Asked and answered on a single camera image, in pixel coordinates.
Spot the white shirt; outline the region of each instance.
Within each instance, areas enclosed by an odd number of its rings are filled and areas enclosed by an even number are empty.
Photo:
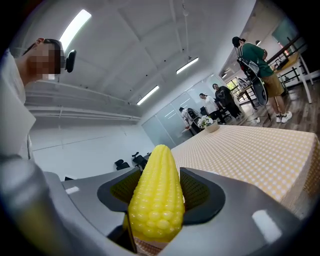
[[[192,118],[189,116],[187,109],[184,109],[184,110],[181,111],[181,116],[182,116],[182,118],[183,118],[183,121],[184,121],[185,126],[190,126],[190,125],[192,125],[193,120],[192,120]]]
[[[204,104],[208,114],[211,114],[212,112],[219,110],[217,104],[215,103],[215,100],[211,96],[206,97]]]
[[[14,57],[7,49],[0,63],[0,154],[32,158],[28,133],[35,117],[24,106],[26,91]]]

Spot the person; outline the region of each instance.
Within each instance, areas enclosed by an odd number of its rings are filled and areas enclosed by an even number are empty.
[[[241,111],[234,101],[234,95],[228,87],[220,86],[214,83],[212,85],[215,89],[215,99],[230,112],[230,114],[235,118],[239,119]]]
[[[188,109],[185,109],[183,107],[179,108],[179,111],[181,113],[183,122],[185,124],[185,128],[186,129],[190,129],[190,127],[192,127],[192,129],[198,134],[201,132],[200,128],[198,127],[197,124],[195,124],[194,120],[191,118],[191,116],[188,113]]]
[[[64,61],[62,44],[55,39],[38,38],[22,56],[16,59],[9,49],[4,52],[0,63],[0,97],[2,99],[0,108],[7,111],[0,112],[1,123],[5,124],[1,126],[0,141],[10,143],[1,143],[0,155],[18,154],[22,158],[32,159],[28,132],[36,119],[24,107],[25,86],[40,79],[48,79],[51,74],[60,74]],[[17,139],[15,134],[19,129],[15,118],[19,115],[22,116],[21,118],[25,116],[29,118],[29,123],[24,124],[24,126],[28,125],[28,129],[25,129],[27,131],[20,135],[22,139]]]
[[[205,109],[208,113],[209,117],[211,117],[213,120],[216,120],[217,118],[220,119],[220,122],[225,125],[226,121],[222,117],[221,112],[214,100],[211,96],[205,95],[204,93],[200,93],[200,98],[204,100]]]
[[[258,65],[258,77],[260,77],[265,84],[269,97],[268,100],[276,114],[276,122],[286,123],[289,121],[292,118],[292,113],[290,111],[286,111],[285,103],[281,96],[284,92],[281,82],[265,62],[268,55],[267,51],[252,43],[245,43],[244,39],[240,39],[237,36],[232,39],[232,44],[235,48],[239,49],[242,58],[247,61],[252,61]]]

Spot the corn cob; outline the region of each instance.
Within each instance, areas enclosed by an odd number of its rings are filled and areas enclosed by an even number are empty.
[[[129,204],[133,235],[144,241],[170,242],[181,229],[184,212],[174,157],[167,146],[158,145]]]

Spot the khaki shorts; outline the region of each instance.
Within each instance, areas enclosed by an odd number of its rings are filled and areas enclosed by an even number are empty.
[[[268,91],[269,98],[280,96],[285,91],[276,74],[264,76],[261,77],[261,79],[264,81],[264,85],[266,90]]]

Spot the corn kernel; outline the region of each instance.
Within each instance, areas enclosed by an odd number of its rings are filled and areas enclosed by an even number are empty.
[[[165,145],[153,150],[128,208],[132,232],[145,241],[170,242],[185,212],[174,157]]]

